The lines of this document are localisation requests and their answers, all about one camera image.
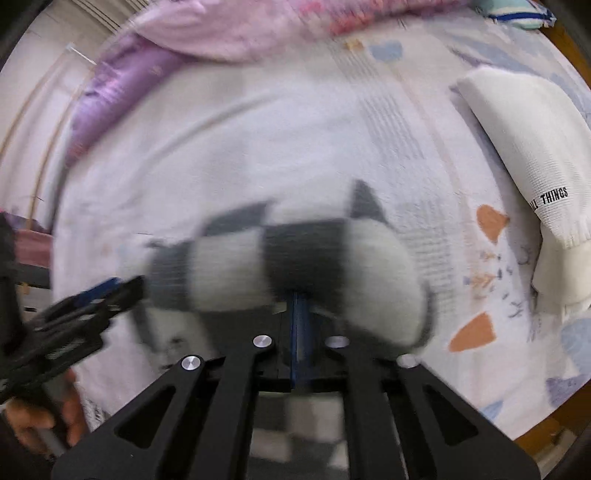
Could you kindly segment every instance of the pink blanket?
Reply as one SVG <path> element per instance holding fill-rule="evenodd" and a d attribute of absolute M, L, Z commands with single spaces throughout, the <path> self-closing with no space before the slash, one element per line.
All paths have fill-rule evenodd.
<path fill-rule="evenodd" d="M 132 18 L 100 58 L 74 114 L 66 165 L 187 62 L 253 61 L 407 12 L 468 0 L 161 0 Z"/>

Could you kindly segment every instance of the bedsheet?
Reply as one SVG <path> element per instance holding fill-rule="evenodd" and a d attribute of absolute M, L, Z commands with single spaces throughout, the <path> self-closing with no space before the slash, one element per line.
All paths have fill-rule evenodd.
<path fill-rule="evenodd" d="M 151 242 L 186 239 L 215 213 L 324 175 L 359 178 L 436 294 L 422 359 L 508 436 L 523 434 L 591 378 L 591 314 L 562 324 L 535 312 L 539 221 L 454 88 L 480 64 L 556 82 L 589 121 L 589 89 L 543 35 L 469 10 L 176 73 L 72 168 L 54 231 L 55 299 L 129 276 Z M 196 317 L 148 313 L 212 354 Z M 114 413 L 182 356 L 175 345 L 151 351 L 136 325 L 119 316 L 109 347 L 76 367 L 98 410 Z M 309 440 L 302 425 L 333 415 L 309 408 L 290 417 L 290 438 Z M 342 431 L 310 428 L 337 465 Z"/>

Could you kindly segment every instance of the orange shape print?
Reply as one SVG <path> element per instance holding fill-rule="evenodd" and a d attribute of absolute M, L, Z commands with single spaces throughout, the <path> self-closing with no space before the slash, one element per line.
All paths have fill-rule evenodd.
<path fill-rule="evenodd" d="M 456 336 L 449 342 L 449 351 L 463 352 L 487 345 L 495 340 L 496 335 L 492 329 L 491 317 L 484 312 L 474 317 L 456 333 Z"/>
<path fill-rule="evenodd" d="M 484 232 L 486 237 L 495 245 L 499 240 L 499 235 L 503 228 L 509 223 L 509 217 L 501 212 L 497 212 L 490 205 L 480 205 L 476 211 L 478 226 Z"/>

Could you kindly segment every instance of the white wall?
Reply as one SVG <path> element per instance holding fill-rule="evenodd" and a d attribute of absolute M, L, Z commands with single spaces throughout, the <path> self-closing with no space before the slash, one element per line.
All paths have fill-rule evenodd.
<path fill-rule="evenodd" d="M 69 43 L 94 59 L 109 34 L 69 0 L 56 0 L 39 15 L 0 72 L 0 142 L 29 93 Z M 37 173 L 51 136 L 91 66 L 70 53 L 37 95 L 0 163 L 0 209 L 28 216 Z M 62 146 L 67 135 L 65 130 L 59 142 Z M 42 224 L 46 222 L 51 183 L 61 168 L 59 151 L 58 145 L 39 195 L 35 217 Z"/>

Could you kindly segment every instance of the black bracket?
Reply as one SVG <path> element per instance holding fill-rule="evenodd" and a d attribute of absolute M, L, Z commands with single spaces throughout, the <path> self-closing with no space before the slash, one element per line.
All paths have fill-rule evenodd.
<path fill-rule="evenodd" d="M 525 452 L 414 356 L 374 359 L 343 336 L 325 343 L 316 365 L 332 374 L 309 385 L 343 396 L 350 478 L 540 479 Z M 185 357 L 60 457 L 53 480 L 244 479 L 258 393 L 290 389 L 268 376 L 279 347 L 259 335 L 222 358 Z"/>

